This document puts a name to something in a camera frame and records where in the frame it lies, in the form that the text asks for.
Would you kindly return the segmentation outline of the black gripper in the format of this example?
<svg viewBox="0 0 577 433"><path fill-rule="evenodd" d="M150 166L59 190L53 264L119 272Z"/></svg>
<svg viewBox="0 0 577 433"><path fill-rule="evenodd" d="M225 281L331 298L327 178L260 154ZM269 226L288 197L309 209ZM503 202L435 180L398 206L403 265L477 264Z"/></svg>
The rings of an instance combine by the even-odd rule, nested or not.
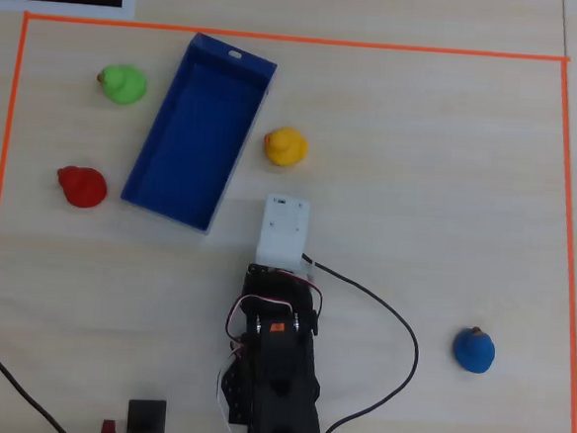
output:
<svg viewBox="0 0 577 433"><path fill-rule="evenodd" d="M319 333L323 294L307 278L293 272L250 264L241 293L240 310L249 318L291 315L298 331Z"/></svg>

